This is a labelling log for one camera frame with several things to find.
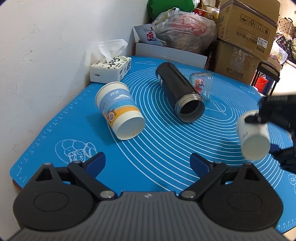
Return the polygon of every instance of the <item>paper cup bottom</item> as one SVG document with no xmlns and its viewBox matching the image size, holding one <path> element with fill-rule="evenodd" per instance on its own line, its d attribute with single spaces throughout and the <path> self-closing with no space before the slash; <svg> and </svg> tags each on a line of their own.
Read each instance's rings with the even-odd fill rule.
<svg viewBox="0 0 296 241">
<path fill-rule="evenodd" d="M 256 161 L 263 159 L 270 150 L 270 142 L 264 136 L 252 136 L 249 137 L 243 145 L 241 145 L 242 154 L 246 159 L 250 161 Z"/>
<path fill-rule="evenodd" d="M 122 114 L 114 122 L 112 130 L 120 140 L 131 139 L 142 132 L 146 124 L 139 111 L 129 111 Z"/>
</svg>

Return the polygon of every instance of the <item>white box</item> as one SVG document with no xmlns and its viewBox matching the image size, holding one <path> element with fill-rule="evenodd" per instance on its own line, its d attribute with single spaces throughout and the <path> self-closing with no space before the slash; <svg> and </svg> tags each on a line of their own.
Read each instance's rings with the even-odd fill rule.
<svg viewBox="0 0 296 241">
<path fill-rule="evenodd" d="M 207 56 L 144 43 L 136 43 L 136 56 L 160 58 L 181 64 L 188 64 L 202 69 L 205 68 L 205 64 L 207 62 Z"/>
<path fill-rule="evenodd" d="M 121 81 L 130 68 L 130 57 L 117 56 L 110 62 L 107 62 L 104 58 L 90 67 L 91 82 L 107 84 L 114 81 Z"/>
</svg>

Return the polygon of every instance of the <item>red bucket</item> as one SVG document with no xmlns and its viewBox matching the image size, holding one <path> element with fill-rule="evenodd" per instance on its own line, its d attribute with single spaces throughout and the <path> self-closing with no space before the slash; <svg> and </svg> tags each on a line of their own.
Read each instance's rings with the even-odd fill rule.
<svg viewBox="0 0 296 241">
<path fill-rule="evenodd" d="M 266 86 L 266 84 L 268 83 L 268 80 L 262 78 L 262 77 L 259 77 L 256 84 L 255 84 L 255 87 L 258 89 L 258 91 L 260 93 L 262 93 L 264 87 Z"/>
</svg>

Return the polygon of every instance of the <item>green bag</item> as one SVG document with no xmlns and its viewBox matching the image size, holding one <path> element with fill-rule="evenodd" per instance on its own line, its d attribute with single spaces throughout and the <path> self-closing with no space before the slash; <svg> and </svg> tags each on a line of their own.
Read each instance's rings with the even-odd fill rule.
<svg viewBox="0 0 296 241">
<path fill-rule="evenodd" d="M 154 21 L 159 14 L 174 7 L 183 12 L 192 12 L 197 7 L 196 0 L 149 0 L 147 3 L 148 13 Z"/>
</svg>

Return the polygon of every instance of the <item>tissue pack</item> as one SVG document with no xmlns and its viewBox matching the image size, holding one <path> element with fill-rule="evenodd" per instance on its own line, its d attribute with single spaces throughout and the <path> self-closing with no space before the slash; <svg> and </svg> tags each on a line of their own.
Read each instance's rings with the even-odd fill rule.
<svg viewBox="0 0 296 241">
<path fill-rule="evenodd" d="M 131 68 L 131 58 L 116 56 L 107 62 L 106 58 L 90 66 L 91 82 L 110 83 L 121 81 Z"/>
</svg>

